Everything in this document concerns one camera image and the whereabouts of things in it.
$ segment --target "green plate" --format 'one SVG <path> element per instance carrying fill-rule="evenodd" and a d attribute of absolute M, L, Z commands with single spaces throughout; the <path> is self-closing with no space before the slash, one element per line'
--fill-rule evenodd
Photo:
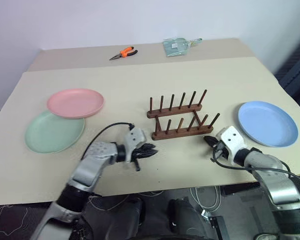
<path fill-rule="evenodd" d="M 66 119 L 45 111 L 30 123 L 24 141 L 33 152 L 58 153 L 74 144 L 84 128 L 84 118 Z"/>

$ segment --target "orange pliers handle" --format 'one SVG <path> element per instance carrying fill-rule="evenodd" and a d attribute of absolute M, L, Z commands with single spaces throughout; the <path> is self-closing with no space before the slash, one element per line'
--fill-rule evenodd
<path fill-rule="evenodd" d="M 122 58 L 125 58 L 125 57 L 127 57 L 127 56 L 135 55 L 135 54 L 138 52 L 138 50 L 134 50 L 133 52 L 130 52 L 130 51 L 132 51 L 133 49 L 134 49 L 134 47 L 133 47 L 133 46 L 130 46 L 130 47 L 127 47 L 125 50 L 122 50 L 122 51 L 120 52 L 120 54 L 122 55 Z"/>

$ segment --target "white wall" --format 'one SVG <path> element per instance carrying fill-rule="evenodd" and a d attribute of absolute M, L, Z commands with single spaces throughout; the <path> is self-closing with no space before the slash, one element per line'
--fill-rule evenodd
<path fill-rule="evenodd" d="M 0 108 L 40 49 L 240 38 L 273 73 L 300 42 L 300 0 L 0 0 Z"/>

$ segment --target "clear plastic bag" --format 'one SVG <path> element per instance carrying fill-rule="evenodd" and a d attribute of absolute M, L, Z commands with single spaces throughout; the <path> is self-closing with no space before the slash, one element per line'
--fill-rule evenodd
<path fill-rule="evenodd" d="M 167 57 L 186 55 L 188 49 L 194 45 L 202 42 L 202 38 L 197 38 L 194 40 L 186 40 L 185 38 L 169 38 L 163 41 L 163 46 L 165 54 Z"/>

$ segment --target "blue plate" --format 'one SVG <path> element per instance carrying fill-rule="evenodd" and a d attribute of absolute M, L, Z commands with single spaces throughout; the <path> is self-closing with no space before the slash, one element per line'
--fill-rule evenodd
<path fill-rule="evenodd" d="M 243 104 L 238 118 L 245 133 L 265 146 L 283 148 L 292 145 L 298 138 L 295 121 L 281 108 L 268 102 Z"/>

